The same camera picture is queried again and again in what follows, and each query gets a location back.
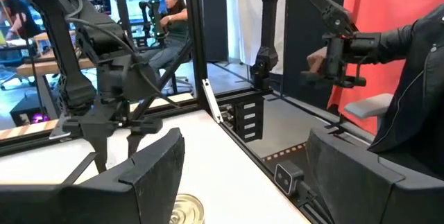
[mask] black jacket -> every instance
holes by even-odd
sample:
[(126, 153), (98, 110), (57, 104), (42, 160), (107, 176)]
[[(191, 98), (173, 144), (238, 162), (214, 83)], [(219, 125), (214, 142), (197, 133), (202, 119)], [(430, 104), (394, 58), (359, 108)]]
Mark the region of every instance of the black jacket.
[(444, 104), (444, 4), (412, 25), (383, 33), (378, 51), (381, 63), (404, 58), (406, 62), (369, 151), (392, 150), (418, 137), (426, 127), (427, 131), (444, 132), (444, 126), (430, 128), (431, 124), (438, 124), (437, 114), (444, 119), (444, 112), (439, 112)]

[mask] white table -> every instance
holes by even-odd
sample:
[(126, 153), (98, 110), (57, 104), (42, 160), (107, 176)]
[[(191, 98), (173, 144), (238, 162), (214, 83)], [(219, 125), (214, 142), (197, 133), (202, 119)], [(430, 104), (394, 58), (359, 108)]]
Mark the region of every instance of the white table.
[[(185, 163), (179, 193), (203, 204), (205, 223), (309, 223), (205, 111), (164, 120), (163, 129), (142, 139), (147, 147), (171, 128), (185, 138)], [(128, 154), (126, 136), (118, 130), (108, 138), (108, 163), (113, 167)], [(0, 183), (59, 183), (93, 148), (82, 139), (0, 158)], [(91, 164), (76, 183), (97, 174)]]

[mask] gray floor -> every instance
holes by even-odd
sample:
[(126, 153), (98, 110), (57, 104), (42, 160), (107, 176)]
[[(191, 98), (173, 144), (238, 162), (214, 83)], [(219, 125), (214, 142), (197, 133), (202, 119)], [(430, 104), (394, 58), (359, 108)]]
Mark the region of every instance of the gray floor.
[[(247, 68), (240, 64), (208, 64), (207, 72), (215, 94), (250, 87), (245, 81)], [(84, 74), (95, 84), (95, 70), (84, 71)], [(186, 76), (191, 84), (194, 84), (193, 64), (182, 64), (176, 72), (176, 76)], [(48, 75), (51, 82), (56, 79)], [(15, 127), (10, 118), (9, 111), (23, 99), (24, 95), (35, 93), (35, 89), (19, 81), (11, 81), (6, 85), (5, 92), (0, 92), (0, 129)], [(301, 144), (307, 140), (311, 128), (322, 128), (326, 124), (302, 110), (290, 105), (283, 100), (268, 101), (275, 98), (268, 95), (264, 101), (264, 135), (260, 140), (252, 141), (248, 145), (260, 156), (284, 150), (291, 146)]]

